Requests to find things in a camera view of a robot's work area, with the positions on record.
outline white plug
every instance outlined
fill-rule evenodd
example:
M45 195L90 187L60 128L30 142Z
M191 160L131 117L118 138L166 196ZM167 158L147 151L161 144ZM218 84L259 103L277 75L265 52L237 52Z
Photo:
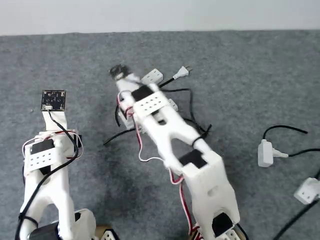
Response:
M170 106L176 111L178 112L178 105L170 98L168 99L168 103L170 104Z
M308 177L294 193L294 197L305 205L311 204L319 195L320 181L312 177Z
M158 70L153 69L151 72L149 72L147 75L145 75L141 82L145 85L148 84L158 84L164 79L164 75Z
M192 70L192 68L189 68L189 66L185 67L182 66L179 71L173 75L173 79L177 79L177 78L181 78L181 77L185 77L189 75L189 72Z
M268 168L274 164L275 158L288 158L289 155L272 147L272 143L266 139L262 139L258 146L258 165Z

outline white robotic arm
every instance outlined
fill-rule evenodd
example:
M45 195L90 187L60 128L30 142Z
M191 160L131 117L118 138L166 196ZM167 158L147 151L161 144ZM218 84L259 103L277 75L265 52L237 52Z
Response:
M69 193L67 164L78 157L74 156L78 155L78 151L75 151L74 143L60 127L67 129L65 94L65 91L60 90L43 91L42 113L46 131L40 132L32 139L34 142L30 140L22 148L25 155L25 193L15 240L98 239L95 237L96 220L93 213L88 209L74 212ZM76 130L67 132L81 143ZM50 204L57 207L59 220L38 228L38 222Z
M164 166L185 179L200 235L205 240L228 239L240 215L221 156L185 123L156 84L142 84L124 65L117 65L109 72L119 89L118 104L126 126L132 118L136 128L140 126L154 141ZM172 151L172 139L185 142L193 151L177 158Z

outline electrical cord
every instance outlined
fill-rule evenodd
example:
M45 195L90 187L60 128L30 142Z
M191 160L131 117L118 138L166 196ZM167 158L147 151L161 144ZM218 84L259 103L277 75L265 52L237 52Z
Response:
M302 129L300 129L300 128L296 128L296 127L294 127L294 126L289 126L289 125L274 125L274 126L268 127L268 128L264 131L263 136L262 136L262 139L266 139L266 134L267 134L267 132L268 132L269 130L271 130L271 129L276 129L276 128L291 129L291 130L295 130L295 131L298 131L298 132L303 133L303 134L308 134L307 131L302 130Z
M121 132L118 132L116 135L110 137L107 141L105 141L103 143L103 145L107 145L109 142L111 142L112 140L116 139L117 137L123 135L123 134L126 134L126 133L130 133L130 132L133 132L135 131L136 128L131 128L131 129L127 129L127 130L124 130L124 131L121 131Z
M68 166L69 164L71 164L78 156L79 153L79 148L78 145L76 144L75 140L70 136L70 134L68 133L68 131L60 124L58 123L56 120L53 119L52 115L51 115L51 111L48 110L48 113L50 115L51 120L67 135L67 137L71 140L71 142L73 143L74 149L75 149L75 153L73 155L73 157L66 161L65 163L61 164L60 166L58 166L57 168L53 169L52 171L50 171L47 175L45 175L43 177L43 179L38 183L38 185L36 186L35 190L33 191L29 201L26 203L23 211L19 214L19 220L18 220L18 225L16 227L16 231L15 231L15 236L14 236L14 240L20 240L20 230L23 224L24 219L26 219L26 214L33 202L33 200L35 199L37 193L40 190L40 187L42 186L42 184L54 173L56 173L57 171L59 171L60 169Z
M305 150L302 150L302 151L298 151L296 153L289 154L289 157L294 157L294 156L297 156L297 155L300 155L300 154L304 154L304 153L308 153L308 152L320 152L320 148L310 148L310 149L305 149Z
M299 218L301 218L305 213L307 213L313 206L315 206L319 200L315 200L312 203L305 206L297 215L290 219L290 221L284 225L284 227L278 232L278 234L273 238L273 240L278 240Z

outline black wire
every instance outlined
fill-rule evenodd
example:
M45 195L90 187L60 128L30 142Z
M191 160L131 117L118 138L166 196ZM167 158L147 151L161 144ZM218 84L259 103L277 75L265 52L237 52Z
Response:
M121 135L123 135L123 134L132 132L132 131L134 131L134 130L136 130L136 129L135 129L135 128L131 128L131 129L127 129L127 130L118 132L116 135L110 137L107 141L105 141L105 142L103 143L103 145L106 145L106 144L108 144L109 142L111 142L113 139L115 139L115 138L117 138L117 137L119 137L119 136L121 136Z
M48 110L48 113L50 115L50 118L51 120L57 124L57 126L59 128L61 128L61 130L67 135L67 137L71 140L71 142L73 143L73 146L74 146L74 149L75 149L75 154L73 155L73 157L66 161L65 163L61 164L60 166L58 166L57 168L55 168L54 170L52 170L51 172L49 172L47 175L45 175L43 177L43 179L39 182L39 184L36 186L35 190L33 191L29 201L26 203L23 211L20 213L19 215L19 221L18 221L18 225L16 227L16 231L15 231L15 237L14 237L14 240L20 240L20 230L21 230L21 226L22 226L22 223L26 217L26 214L33 202L33 200L35 199L37 193L39 192L39 189L40 187L42 186L42 184L54 173L56 173L57 171L59 171L60 169L68 166L70 163L72 163L78 156L78 153L79 153L79 148L78 148L78 145L76 144L75 140L73 139L73 137L70 136L69 132L60 124L58 123L56 120L53 119L53 117L51 116L51 113L50 111Z
M118 125L118 127L120 127L120 122L119 122L119 118L118 118L118 111L119 111L119 105L117 104L115 106L115 110L114 110L114 119L115 119L115 122Z
M299 218L301 218L305 213L307 213L313 206L315 206L319 200L313 201L312 203L305 206L297 215L295 215L291 220L284 225L284 227L279 231L279 233L273 238L273 240L278 240Z
M297 156L297 155L300 155L300 154L304 154L304 153L308 153L308 152L320 152L320 148L310 148L310 149L305 149L305 150L302 150L302 151L298 151L296 153L289 154L289 157L294 157L294 156Z
M238 226L238 228L241 230L241 232L243 233L243 235L245 236L245 240L249 240L248 234L246 233L246 231L240 226L239 223L236 224Z
M183 117L183 120L185 120L186 122L189 122L189 123L193 123L194 125L197 125L202 132L205 132L205 131L206 131L206 130L204 130L200 125L198 125L196 122L192 121L192 120L189 119L189 118Z
M268 127L264 133L263 133L263 136L262 136L262 139L266 139L266 134L269 130L271 129L276 129L276 128L285 128L285 129L291 129L291 130L295 130L295 131L298 131L300 133L303 133L303 134L307 134L308 132L305 131L305 130L302 130L300 128L296 128L294 126L288 126L288 125L274 125L274 126L271 126L271 127Z
M168 81L166 81L166 82L164 82L164 83L161 83L160 85L159 85L159 88L162 88L163 86L165 86L165 85L167 85L167 84L169 84L169 83L171 83L172 81L174 81L174 80L176 80L175 78L170 78Z

